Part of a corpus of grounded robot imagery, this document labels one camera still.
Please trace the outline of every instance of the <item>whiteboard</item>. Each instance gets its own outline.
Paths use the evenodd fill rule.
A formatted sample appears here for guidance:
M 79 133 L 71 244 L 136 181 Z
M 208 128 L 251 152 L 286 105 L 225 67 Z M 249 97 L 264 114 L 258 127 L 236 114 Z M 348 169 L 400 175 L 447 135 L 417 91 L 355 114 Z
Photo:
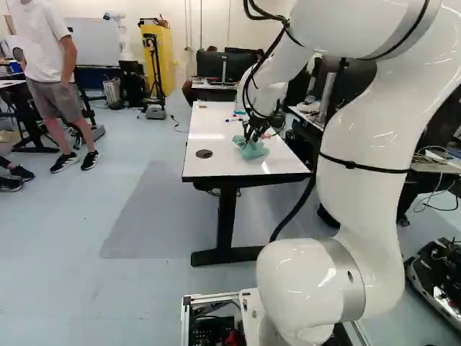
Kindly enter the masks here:
M 77 65 L 119 66 L 121 47 L 114 20 L 66 18 L 66 24 L 79 51 Z

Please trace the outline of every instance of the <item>black sneaker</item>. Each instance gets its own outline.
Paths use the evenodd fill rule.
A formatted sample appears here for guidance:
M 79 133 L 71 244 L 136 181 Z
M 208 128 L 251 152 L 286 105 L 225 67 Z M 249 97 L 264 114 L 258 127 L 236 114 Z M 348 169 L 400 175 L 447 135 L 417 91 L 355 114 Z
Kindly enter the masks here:
M 25 182 L 35 178 L 35 174 L 26 170 L 23 166 L 16 166 L 13 169 L 10 169 L 9 172 L 15 176 L 22 178 Z
M 80 161 L 80 158 L 75 153 L 71 153 L 69 155 L 62 154 L 56 160 L 56 163 L 50 168 L 51 173 L 58 173 L 63 171 L 69 166 L 76 164 Z
M 84 163 L 81 164 L 81 170 L 82 171 L 88 171 L 94 166 L 96 166 L 96 163 L 98 162 L 99 158 L 101 157 L 101 154 L 98 153 L 97 150 L 95 151 L 90 151 L 84 159 Z
M 22 179 L 10 179 L 0 177 L 0 191 L 16 192 L 22 189 L 24 182 Z

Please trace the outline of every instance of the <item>gray floor mat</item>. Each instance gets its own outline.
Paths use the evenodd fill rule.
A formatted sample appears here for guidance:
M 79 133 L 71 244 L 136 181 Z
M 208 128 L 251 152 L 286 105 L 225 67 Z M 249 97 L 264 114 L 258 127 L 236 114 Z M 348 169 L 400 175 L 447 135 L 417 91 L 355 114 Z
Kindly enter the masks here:
M 215 247 L 218 198 L 182 183 L 181 170 L 178 164 L 149 164 L 104 242 L 100 257 L 187 258 L 194 251 Z M 233 245 L 266 244 L 306 184 L 243 189 L 237 200 Z M 300 213 L 302 220 L 295 219 L 282 236 L 332 235 L 313 215 L 315 201 L 313 197 Z

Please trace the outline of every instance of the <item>teal cloth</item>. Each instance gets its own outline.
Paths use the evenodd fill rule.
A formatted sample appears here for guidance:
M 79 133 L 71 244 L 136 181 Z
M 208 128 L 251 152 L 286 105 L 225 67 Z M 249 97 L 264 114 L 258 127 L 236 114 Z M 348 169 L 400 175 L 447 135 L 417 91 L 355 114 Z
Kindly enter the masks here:
M 264 146 L 263 141 L 254 143 L 250 140 L 247 143 L 245 137 L 237 135 L 232 138 L 232 142 L 240 148 L 243 159 L 247 161 L 267 155 L 270 152 L 270 150 Z

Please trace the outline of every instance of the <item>white t-shirt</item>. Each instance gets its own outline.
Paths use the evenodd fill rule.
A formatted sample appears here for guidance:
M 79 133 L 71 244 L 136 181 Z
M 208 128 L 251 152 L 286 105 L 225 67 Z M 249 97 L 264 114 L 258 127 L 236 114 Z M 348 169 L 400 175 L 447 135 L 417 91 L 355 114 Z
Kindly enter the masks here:
M 7 1 L 14 28 L 21 37 L 26 77 L 42 82 L 61 81 L 64 50 L 59 40 L 70 35 L 64 18 L 48 0 L 31 0 L 28 4 Z

